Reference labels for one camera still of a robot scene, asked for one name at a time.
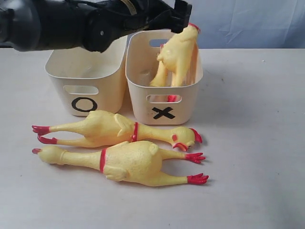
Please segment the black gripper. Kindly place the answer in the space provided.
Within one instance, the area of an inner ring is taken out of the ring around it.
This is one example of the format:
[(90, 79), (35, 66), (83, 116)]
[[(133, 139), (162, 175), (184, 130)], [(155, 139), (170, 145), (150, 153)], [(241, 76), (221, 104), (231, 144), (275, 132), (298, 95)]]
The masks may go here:
[(169, 29), (180, 33), (188, 25), (192, 5), (176, 0), (172, 8), (162, 0), (133, 0), (136, 14), (124, 20), (123, 26), (131, 31)]

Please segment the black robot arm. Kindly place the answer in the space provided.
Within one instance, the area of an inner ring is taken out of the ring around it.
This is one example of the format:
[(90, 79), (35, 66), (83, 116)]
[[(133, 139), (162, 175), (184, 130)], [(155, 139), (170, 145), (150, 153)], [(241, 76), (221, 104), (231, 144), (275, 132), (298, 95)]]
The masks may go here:
[(5, 0), (0, 41), (20, 52), (82, 47), (104, 52), (117, 39), (139, 31), (180, 33), (192, 6), (177, 0)]

